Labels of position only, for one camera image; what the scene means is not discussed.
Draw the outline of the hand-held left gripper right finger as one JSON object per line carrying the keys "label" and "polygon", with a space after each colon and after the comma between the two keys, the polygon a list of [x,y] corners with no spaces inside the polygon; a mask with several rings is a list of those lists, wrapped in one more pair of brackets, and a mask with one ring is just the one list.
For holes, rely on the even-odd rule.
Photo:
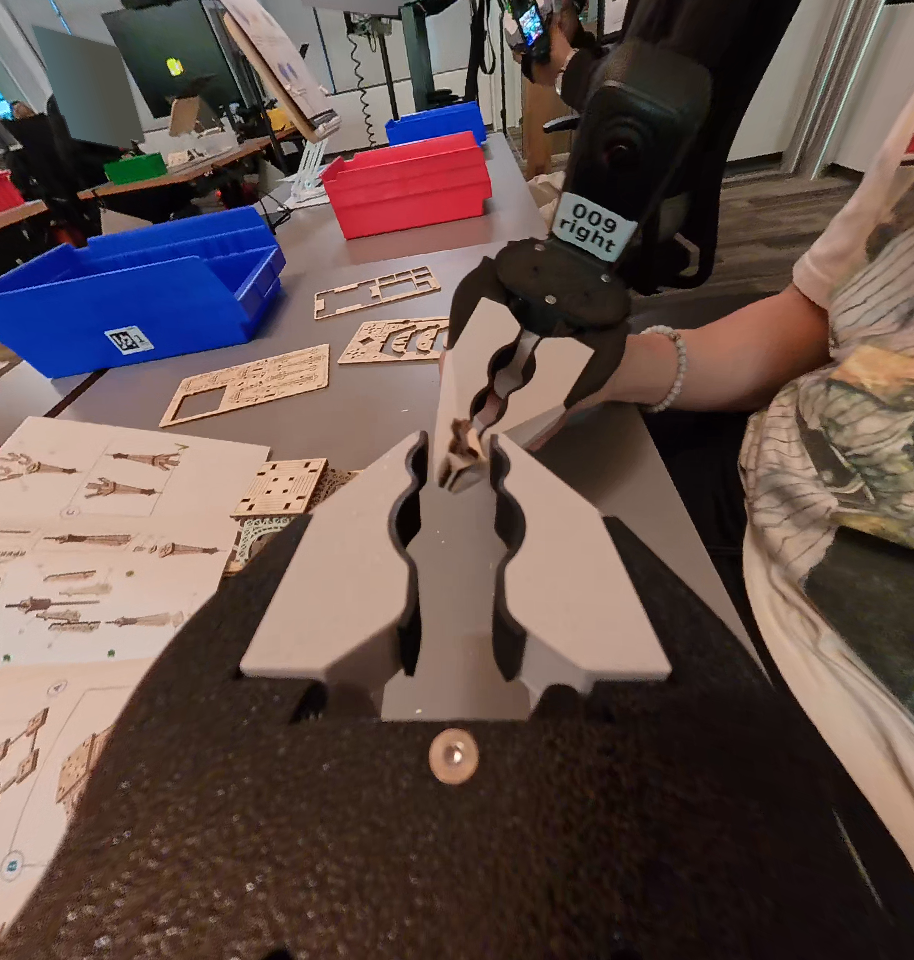
{"label": "hand-held left gripper right finger", "polygon": [[511,438],[490,446],[494,661],[532,697],[666,681],[672,666],[605,518]]}

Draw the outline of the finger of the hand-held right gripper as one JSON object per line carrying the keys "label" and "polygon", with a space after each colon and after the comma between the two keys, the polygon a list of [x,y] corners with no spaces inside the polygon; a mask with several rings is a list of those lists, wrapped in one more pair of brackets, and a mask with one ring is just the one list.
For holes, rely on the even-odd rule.
{"label": "finger of the hand-held right gripper", "polygon": [[459,336],[445,349],[433,429],[434,469],[440,440],[451,421],[471,420],[481,434],[481,413],[495,376],[510,364],[525,334],[528,332],[508,306],[484,297],[473,308]]}
{"label": "finger of the hand-held right gripper", "polygon": [[567,398],[594,355],[576,339],[525,334],[494,377],[481,413],[481,450],[489,452],[500,435],[523,449],[546,438],[564,418]]}

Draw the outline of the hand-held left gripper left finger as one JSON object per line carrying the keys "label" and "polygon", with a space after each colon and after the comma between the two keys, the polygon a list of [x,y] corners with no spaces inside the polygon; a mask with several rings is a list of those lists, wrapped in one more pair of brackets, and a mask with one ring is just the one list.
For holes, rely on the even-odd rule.
{"label": "hand-held left gripper left finger", "polygon": [[429,438],[416,431],[313,510],[240,662],[250,678],[385,687],[416,672]]}

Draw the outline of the small wooden puzzle piece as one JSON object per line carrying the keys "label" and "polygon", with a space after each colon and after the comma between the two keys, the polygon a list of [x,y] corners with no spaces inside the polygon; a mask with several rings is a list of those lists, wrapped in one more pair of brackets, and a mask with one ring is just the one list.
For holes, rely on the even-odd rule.
{"label": "small wooden puzzle piece", "polygon": [[436,453],[436,484],[459,495],[484,479],[490,465],[488,444],[467,418],[451,420],[441,436]]}

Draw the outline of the person's right forearm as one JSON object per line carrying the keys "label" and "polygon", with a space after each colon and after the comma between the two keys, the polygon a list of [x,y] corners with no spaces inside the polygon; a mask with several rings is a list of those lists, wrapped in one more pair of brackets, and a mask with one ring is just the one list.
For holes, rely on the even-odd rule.
{"label": "person's right forearm", "polygon": [[830,315],[794,284],[680,333],[687,369],[673,409],[754,412],[831,360]]}

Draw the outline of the grey desk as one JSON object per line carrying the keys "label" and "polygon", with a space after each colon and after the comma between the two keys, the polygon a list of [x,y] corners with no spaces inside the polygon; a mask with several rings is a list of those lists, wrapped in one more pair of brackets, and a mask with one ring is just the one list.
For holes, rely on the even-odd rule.
{"label": "grey desk", "polygon": [[[286,258],[282,294],[252,342],[113,369],[102,376],[56,381],[27,364],[16,366],[0,379],[0,445],[29,417],[157,429],[185,378],[321,343],[331,345],[326,389],[197,421],[180,432],[269,447],[280,460],[325,457],[350,470],[367,467],[415,430],[432,433],[439,395],[437,366],[339,366],[336,357],[362,320],[315,321],[314,296],[360,279],[429,266],[440,282],[440,293],[375,314],[446,314],[456,284],[482,258],[508,240],[544,232],[504,136],[490,135],[486,156],[495,195],[482,218],[347,242],[329,208],[295,213],[277,234]],[[608,404],[577,417],[538,456],[602,514],[619,518],[745,647],[753,648],[636,408]]]}

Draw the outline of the standing desk column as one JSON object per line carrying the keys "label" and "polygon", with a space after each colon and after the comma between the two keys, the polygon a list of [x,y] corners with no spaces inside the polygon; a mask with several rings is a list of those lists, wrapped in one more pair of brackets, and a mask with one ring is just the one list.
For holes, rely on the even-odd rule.
{"label": "standing desk column", "polygon": [[436,17],[456,1],[415,1],[399,7],[403,40],[410,69],[415,109],[418,113],[454,106],[461,96],[450,89],[437,89],[427,34],[427,19]]}

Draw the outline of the brown background desk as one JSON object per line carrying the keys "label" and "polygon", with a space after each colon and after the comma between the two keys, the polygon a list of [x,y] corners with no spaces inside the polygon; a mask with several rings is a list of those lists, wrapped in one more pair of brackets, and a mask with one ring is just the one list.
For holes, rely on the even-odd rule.
{"label": "brown background desk", "polygon": [[78,198],[81,200],[103,200],[122,194],[193,184],[214,176],[219,171],[231,169],[235,165],[256,158],[270,147],[279,146],[284,141],[299,136],[299,131],[295,126],[288,126],[274,131],[271,136],[249,139],[232,150],[224,150],[212,156],[185,163],[167,174],[128,184],[108,182],[81,190],[78,193]]}

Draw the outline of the person's right hand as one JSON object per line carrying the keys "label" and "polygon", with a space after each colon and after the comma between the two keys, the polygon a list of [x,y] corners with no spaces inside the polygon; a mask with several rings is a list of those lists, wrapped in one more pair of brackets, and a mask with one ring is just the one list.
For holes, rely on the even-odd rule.
{"label": "person's right hand", "polygon": [[604,386],[576,403],[576,414],[607,402],[657,406],[670,394],[678,373],[674,341],[662,333],[628,337],[623,358]]}

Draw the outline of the square wooden platform piece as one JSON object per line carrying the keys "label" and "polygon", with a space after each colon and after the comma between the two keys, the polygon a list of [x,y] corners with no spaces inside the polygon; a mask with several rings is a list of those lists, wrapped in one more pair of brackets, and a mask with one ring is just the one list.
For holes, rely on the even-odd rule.
{"label": "square wooden platform piece", "polygon": [[328,465],[326,458],[262,464],[229,516],[242,521],[306,514]]}

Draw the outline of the red plastic bin stack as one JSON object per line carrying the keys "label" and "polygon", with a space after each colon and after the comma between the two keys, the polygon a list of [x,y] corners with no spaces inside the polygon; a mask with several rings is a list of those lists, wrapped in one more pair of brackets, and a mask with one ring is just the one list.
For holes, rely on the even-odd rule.
{"label": "red plastic bin stack", "polygon": [[467,131],[337,158],[320,180],[348,241],[481,217],[493,196]]}

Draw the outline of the person's printed pale shirt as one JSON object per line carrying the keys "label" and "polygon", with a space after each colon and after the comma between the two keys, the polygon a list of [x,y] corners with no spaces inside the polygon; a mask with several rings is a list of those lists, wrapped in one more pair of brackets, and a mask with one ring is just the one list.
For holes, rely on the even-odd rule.
{"label": "person's printed pale shirt", "polygon": [[740,470],[758,630],[914,871],[914,93],[793,282],[830,360],[753,415]]}

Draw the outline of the tan wooden board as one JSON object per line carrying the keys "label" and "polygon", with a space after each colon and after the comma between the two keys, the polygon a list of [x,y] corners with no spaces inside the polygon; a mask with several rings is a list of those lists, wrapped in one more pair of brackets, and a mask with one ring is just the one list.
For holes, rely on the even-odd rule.
{"label": "tan wooden board", "polygon": [[202,137],[222,131],[222,120],[202,96],[173,100],[168,124],[168,135],[171,138],[191,135]]}

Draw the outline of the green plastic bin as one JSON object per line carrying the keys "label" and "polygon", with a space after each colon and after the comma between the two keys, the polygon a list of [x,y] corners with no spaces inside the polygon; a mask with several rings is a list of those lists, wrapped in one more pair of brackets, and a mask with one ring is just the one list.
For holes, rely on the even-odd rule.
{"label": "green plastic bin", "polygon": [[109,184],[130,186],[165,177],[168,168],[159,153],[127,155],[119,160],[103,164],[103,172]]}

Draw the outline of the frame drawings instruction sheet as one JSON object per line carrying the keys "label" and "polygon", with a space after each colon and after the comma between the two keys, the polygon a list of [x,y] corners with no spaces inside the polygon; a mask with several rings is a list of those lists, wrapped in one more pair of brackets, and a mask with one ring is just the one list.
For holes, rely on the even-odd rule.
{"label": "frame drawings instruction sheet", "polygon": [[0,941],[43,878],[153,663],[0,668]]}

